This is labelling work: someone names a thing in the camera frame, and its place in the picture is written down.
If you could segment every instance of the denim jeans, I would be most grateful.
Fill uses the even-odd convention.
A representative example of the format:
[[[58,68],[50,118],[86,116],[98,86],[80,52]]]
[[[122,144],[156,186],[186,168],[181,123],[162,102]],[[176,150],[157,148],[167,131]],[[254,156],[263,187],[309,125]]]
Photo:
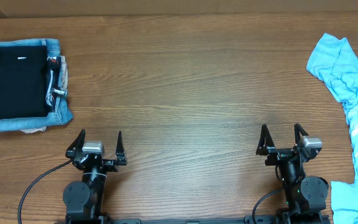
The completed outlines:
[[[48,57],[60,56],[60,43],[59,40],[56,39],[27,39],[16,40],[12,42],[0,42],[0,47],[40,45],[47,46]],[[62,87],[62,75],[63,69],[60,69],[58,87]],[[49,112],[46,117],[0,119],[0,132],[41,128],[43,126],[63,125],[67,124],[72,119],[73,114],[68,109],[66,99],[57,96],[55,99],[54,110],[52,112]]]

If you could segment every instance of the blue cloth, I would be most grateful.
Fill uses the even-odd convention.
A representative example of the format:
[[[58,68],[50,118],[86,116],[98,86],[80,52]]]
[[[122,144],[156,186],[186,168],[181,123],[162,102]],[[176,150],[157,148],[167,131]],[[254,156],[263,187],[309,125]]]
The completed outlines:
[[[334,223],[358,223],[358,59],[346,38],[324,34],[306,69],[342,103],[353,147],[354,183],[331,182]]]
[[[60,56],[60,43],[56,39],[27,39],[17,40],[12,42],[0,42],[0,47],[10,46],[40,46],[46,45],[48,57]],[[58,78],[58,87],[62,87],[63,70],[60,70]],[[41,118],[12,118],[0,119],[0,132],[1,131],[18,131],[21,129],[41,128],[44,126],[62,125],[67,124],[73,119],[73,114],[68,109],[66,99],[56,97],[54,110],[46,117]]]

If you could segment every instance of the wood grain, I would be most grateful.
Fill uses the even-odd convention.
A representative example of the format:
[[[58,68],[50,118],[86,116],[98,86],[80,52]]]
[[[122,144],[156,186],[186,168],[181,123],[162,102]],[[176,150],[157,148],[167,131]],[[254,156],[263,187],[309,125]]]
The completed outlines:
[[[251,12],[358,12],[349,0],[0,0],[0,18],[200,15]]]
[[[65,161],[82,128],[108,157],[123,133],[129,164],[109,174],[104,200],[114,218],[250,214],[280,185],[255,155],[263,123],[278,147],[293,144],[301,123],[324,142],[306,173],[352,183],[342,106],[305,70],[324,32],[348,37],[358,56],[358,12],[0,19],[0,41],[60,39],[75,116],[45,133],[0,133],[0,223],[16,223],[25,188]],[[68,166],[41,180],[24,223],[62,220],[63,189],[80,177]],[[284,200],[269,198],[257,213]]]

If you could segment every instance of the black cable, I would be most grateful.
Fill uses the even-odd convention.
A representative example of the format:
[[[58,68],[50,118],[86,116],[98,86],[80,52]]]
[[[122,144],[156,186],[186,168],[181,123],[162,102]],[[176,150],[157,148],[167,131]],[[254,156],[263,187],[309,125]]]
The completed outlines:
[[[276,177],[277,177],[277,180],[281,182],[282,180],[281,180],[281,178],[279,178],[279,176],[278,176],[278,170],[277,170],[277,168],[278,168],[278,165],[276,165]]]
[[[254,224],[257,224],[256,219],[255,219],[255,212],[256,212],[256,208],[258,207],[258,205],[265,200],[267,197],[272,196],[273,194],[277,194],[279,193],[281,190],[283,190],[283,188],[280,189],[276,189],[273,190],[271,192],[269,192],[267,195],[263,196],[261,199],[259,199],[259,201],[255,204],[254,209],[252,209],[252,221],[254,221]]]
[[[29,193],[29,191],[31,190],[31,188],[42,178],[42,177],[45,177],[46,175],[50,174],[51,172],[55,171],[55,170],[58,170],[60,168],[62,168],[63,166],[65,165],[68,165],[70,164],[71,162],[73,162],[72,159],[70,159],[69,161],[59,165],[59,166],[56,166],[55,168],[53,169],[50,169],[48,171],[46,171],[44,174],[42,174],[41,176],[37,177],[30,185],[29,187],[27,188],[27,190],[25,190],[24,194],[23,194],[23,197],[22,197],[22,200],[20,200],[20,203],[19,203],[19,208],[17,209],[17,221],[19,222],[19,224],[22,224],[22,207],[23,207],[23,202],[24,202],[24,199],[25,199],[25,196],[27,196],[27,194]]]

